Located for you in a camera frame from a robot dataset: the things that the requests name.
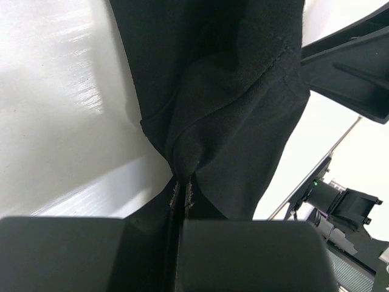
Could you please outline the black skirt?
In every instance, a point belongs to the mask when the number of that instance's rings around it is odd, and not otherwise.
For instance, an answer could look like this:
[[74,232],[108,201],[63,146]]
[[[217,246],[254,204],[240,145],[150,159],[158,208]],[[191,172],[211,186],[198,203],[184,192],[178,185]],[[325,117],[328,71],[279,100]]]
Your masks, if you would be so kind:
[[141,127],[190,212],[251,220],[305,110],[303,1],[112,1]]

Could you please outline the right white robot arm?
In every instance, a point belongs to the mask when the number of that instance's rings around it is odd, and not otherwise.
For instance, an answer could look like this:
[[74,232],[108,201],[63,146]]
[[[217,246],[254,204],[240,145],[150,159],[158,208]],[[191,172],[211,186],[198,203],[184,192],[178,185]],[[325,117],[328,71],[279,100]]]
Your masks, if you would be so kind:
[[[388,122],[388,6],[322,38],[303,49],[303,79],[317,92],[373,122]],[[309,217],[326,238],[330,251],[368,274],[378,271],[388,243],[372,238],[366,226],[376,196],[340,190],[323,181],[331,162],[326,155],[289,200],[287,217],[303,203],[312,205]]]

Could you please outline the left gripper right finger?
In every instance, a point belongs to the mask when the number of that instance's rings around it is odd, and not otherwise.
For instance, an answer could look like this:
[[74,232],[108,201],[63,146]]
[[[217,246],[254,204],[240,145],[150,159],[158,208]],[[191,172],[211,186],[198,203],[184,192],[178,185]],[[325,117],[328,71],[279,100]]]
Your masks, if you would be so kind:
[[337,291],[321,236],[303,221],[191,220],[184,191],[178,291]]

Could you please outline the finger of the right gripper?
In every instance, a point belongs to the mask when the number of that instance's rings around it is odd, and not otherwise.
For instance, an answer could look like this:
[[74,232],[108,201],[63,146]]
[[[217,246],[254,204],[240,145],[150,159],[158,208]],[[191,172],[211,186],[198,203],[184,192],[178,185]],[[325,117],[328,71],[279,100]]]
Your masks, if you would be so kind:
[[302,48],[310,90],[367,119],[388,122],[388,6]]

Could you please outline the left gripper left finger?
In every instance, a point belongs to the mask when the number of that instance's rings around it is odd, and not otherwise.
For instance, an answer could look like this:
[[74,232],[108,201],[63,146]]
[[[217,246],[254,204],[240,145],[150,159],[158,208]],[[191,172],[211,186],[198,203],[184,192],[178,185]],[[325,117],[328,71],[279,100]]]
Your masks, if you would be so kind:
[[2,291],[168,291],[176,261],[181,188],[126,218],[5,217]]

